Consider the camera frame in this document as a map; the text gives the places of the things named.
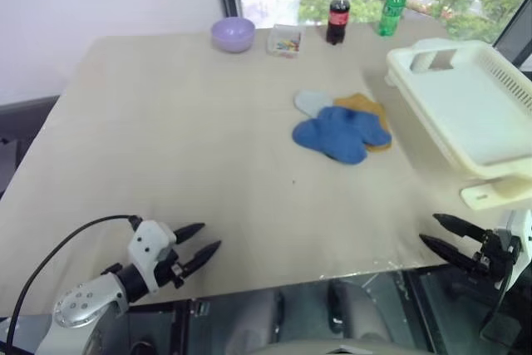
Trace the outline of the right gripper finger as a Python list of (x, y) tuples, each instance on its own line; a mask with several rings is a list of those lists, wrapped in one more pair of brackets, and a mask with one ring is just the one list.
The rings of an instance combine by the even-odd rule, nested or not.
[(474, 273), (477, 270), (477, 263), (472, 258), (461, 253), (458, 248), (436, 237), (419, 234), (421, 241), (435, 254), (444, 259), (447, 263), (456, 266), (467, 273)]
[(439, 224), (448, 231), (460, 237), (469, 237), (476, 241), (482, 241), (485, 236), (485, 230), (450, 214), (433, 214)]

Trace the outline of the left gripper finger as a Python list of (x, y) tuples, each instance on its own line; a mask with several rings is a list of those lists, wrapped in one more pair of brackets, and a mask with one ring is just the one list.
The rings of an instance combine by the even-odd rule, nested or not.
[(175, 245), (183, 244), (205, 227), (204, 223), (188, 224), (174, 231)]
[(201, 269), (214, 256), (220, 245), (221, 241), (218, 240), (196, 252), (193, 258), (183, 265), (180, 276), (182, 278), (188, 278), (190, 275)]

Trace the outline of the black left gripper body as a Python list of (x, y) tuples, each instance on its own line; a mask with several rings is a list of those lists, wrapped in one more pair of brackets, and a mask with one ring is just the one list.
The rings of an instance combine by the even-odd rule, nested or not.
[(173, 284), (175, 288), (181, 288), (185, 284), (184, 271), (184, 265), (180, 263), (179, 255), (171, 249), (167, 257), (155, 266), (155, 281), (159, 288), (168, 284)]

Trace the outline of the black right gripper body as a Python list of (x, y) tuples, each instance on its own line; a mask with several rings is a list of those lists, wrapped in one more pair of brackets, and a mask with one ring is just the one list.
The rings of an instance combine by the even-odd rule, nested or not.
[(520, 239), (508, 230), (486, 229), (475, 253), (477, 271), (488, 279), (511, 276), (520, 252)]

